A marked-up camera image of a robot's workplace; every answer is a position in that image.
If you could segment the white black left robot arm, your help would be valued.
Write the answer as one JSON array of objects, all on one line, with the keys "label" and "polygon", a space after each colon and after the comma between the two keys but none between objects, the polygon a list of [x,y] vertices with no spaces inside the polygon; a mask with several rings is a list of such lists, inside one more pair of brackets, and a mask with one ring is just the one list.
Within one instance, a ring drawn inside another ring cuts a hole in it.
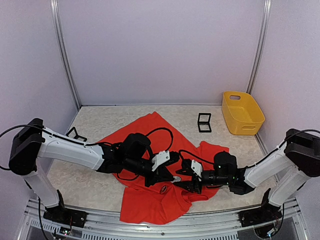
[{"label": "white black left robot arm", "polygon": [[131,133],[120,143],[88,143],[46,128],[40,118],[18,128],[21,130],[13,138],[7,170],[22,176],[40,198],[46,220],[83,228],[88,214],[65,207],[62,194],[37,164],[38,158],[78,164],[104,174],[127,170],[144,177],[146,187],[175,179],[167,167],[179,160],[179,154],[169,150],[153,153],[151,141],[141,133]]}]

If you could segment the red t-shirt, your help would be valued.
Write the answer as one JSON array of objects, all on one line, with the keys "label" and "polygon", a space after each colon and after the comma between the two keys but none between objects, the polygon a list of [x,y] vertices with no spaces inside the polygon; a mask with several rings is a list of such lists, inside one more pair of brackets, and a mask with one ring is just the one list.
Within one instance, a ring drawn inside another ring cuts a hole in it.
[{"label": "red t-shirt", "polygon": [[[188,151],[183,154],[183,157],[191,158],[192,155],[196,155],[202,158],[204,160],[202,162],[204,170],[213,169],[212,162],[217,153],[229,151],[228,147],[210,144],[206,141],[201,141],[198,147],[194,146],[157,112],[138,118],[103,138],[103,141],[109,143],[123,142],[131,133],[146,135],[158,127],[168,128],[172,132],[159,130],[149,136],[153,152],[158,153],[166,148],[175,152],[178,150]],[[201,194],[191,193],[175,186],[173,183],[158,183],[145,187],[144,177],[140,176],[134,179],[134,174],[127,170],[123,170],[117,176],[117,180],[126,186],[122,197],[120,220],[134,224],[167,224],[187,213],[194,202],[207,201],[218,192],[217,189],[204,188]],[[164,185],[168,186],[168,190],[165,194],[160,194]]]}]

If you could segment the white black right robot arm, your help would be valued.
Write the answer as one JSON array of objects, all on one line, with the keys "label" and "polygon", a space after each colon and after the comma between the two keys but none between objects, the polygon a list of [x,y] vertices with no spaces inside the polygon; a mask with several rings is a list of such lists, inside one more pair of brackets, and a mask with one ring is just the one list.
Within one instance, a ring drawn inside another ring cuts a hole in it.
[{"label": "white black right robot arm", "polygon": [[309,179],[320,175],[320,132],[315,129],[286,132],[283,142],[257,163],[239,168],[237,159],[221,151],[213,158],[213,169],[204,170],[201,163],[183,159],[177,173],[191,180],[174,185],[201,194],[204,187],[228,186],[236,195],[246,195],[272,176],[287,170],[278,184],[263,195],[259,207],[239,212],[242,227],[262,224],[284,217],[283,204]]}]

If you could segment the white round brooch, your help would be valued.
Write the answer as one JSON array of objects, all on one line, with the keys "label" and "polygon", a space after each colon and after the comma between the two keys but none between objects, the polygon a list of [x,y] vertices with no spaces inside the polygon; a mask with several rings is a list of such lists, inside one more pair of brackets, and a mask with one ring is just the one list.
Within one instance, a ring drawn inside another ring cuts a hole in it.
[{"label": "white round brooch", "polygon": [[164,185],[164,186],[160,189],[159,193],[160,193],[160,194],[165,194],[167,191],[168,191],[168,186],[167,186],[167,185]]}]

